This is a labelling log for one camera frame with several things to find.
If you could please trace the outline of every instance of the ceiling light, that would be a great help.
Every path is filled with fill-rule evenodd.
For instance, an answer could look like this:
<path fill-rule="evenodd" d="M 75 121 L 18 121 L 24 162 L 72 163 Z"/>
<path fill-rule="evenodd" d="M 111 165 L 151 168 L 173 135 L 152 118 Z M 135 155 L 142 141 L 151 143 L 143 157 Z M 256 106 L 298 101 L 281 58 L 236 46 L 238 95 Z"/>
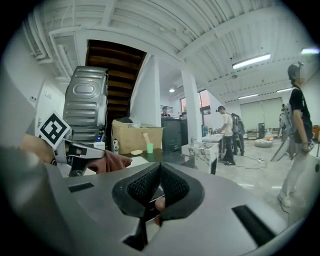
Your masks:
<path fill-rule="evenodd" d="M 270 53 L 266 53 L 266 54 L 263 54 L 263 55 L 259 55 L 257 57 L 253 57 L 253 58 L 246 59 L 244 61 L 240 61 L 240 62 L 238 62 L 236 64 L 233 64 L 232 67 L 233 67 L 234 70 L 236 70 L 236 69 L 242 68 L 244 66 L 247 66 L 247 65 L 250 65 L 250 64 L 253 64 L 253 63 L 269 60 L 270 57 L 271 57 L 271 54 Z"/>
<path fill-rule="evenodd" d="M 250 97 L 254 97 L 254 96 L 258 96 L 259 94 L 256 93 L 256 94 L 252 94 L 252 95 L 248 95 L 248 96 L 243 96 L 243 97 L 239 97 L 238 100 L 241 100 L 241 99 L 245 99 L 245 98 L 250 98 Z"/>
<path fill-rule="evenodd" d="M 320 50 L 317 48 L 305 48 L 302 50 L 301 54 L 318 54 Z"/>
<path fill-rule="evenodd" d="M 292 88 L 277 90 L 276 93 L 282 93 L 282 92 L 290 91 L 291 89 Z"/>

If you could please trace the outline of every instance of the wooden stair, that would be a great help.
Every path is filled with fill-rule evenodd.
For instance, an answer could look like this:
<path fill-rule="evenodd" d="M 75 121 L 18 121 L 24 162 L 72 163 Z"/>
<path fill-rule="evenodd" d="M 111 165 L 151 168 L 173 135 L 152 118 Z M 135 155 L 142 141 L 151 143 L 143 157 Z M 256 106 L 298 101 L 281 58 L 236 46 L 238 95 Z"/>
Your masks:
<path fill-rule="evenodd" d="M 86 66 L 108 69 L 107 123 L 127 117 L 144 51 L 107 41 L 89 40 Z"/>

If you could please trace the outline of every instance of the ceiling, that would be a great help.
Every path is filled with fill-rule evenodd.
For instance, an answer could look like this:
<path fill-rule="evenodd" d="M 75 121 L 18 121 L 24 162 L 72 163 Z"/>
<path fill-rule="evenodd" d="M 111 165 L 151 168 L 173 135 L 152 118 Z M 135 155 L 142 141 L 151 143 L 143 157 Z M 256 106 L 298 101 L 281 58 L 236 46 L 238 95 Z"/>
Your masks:
<path fill-rule="evenodd" d="M 300 55 L 314 43 L 278 0 L 48 0 L 39 19 L 53 59 L 44 65 L 57 77 L 83 65 L 78 34 L 84 32 L 164 60 L 164 91 L 172 81 L 179 86 L 179 69 L 188 69 L 220 102 L 287 88 L 287 68 L 296 61 L 305 63 L 307 78 L 319 68 L 317 56 Z M 233 70 L 232 64 L 264 53 L 271 58 Z"/>

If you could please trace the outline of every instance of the man in black shirt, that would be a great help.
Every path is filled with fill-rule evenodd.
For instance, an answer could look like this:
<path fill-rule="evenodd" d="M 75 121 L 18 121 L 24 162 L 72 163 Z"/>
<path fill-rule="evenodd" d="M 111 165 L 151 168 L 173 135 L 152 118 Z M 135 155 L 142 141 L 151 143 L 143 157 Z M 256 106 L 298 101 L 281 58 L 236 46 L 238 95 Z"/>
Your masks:
<path fill-rule="evenodd" d="M 302 66 L 303 64 L 298 62 L 290 65 L 288 68 L 288 76 L 292 84 L 289 104 L 293 112 L 294 127 L 297 129 L 294 141 L 298 144 L 298 151 L 278 196 L 284 207 L 292 206 L 290 193 L 295 191 L 297 180 L 305 169 L 306 155 L 309 153 L 309 143 L 312 139 L 311 117 L 304 94 L 301 91 L 301 86 L 305 82 Z"/>
<path fill-rule="evenodd" d="M 170 115 L 167 114 L 167 107 L 166 107 L 166 106 L 164 106 L 164 107 L 162 108 L 161 117 L 170 117 Z"/>

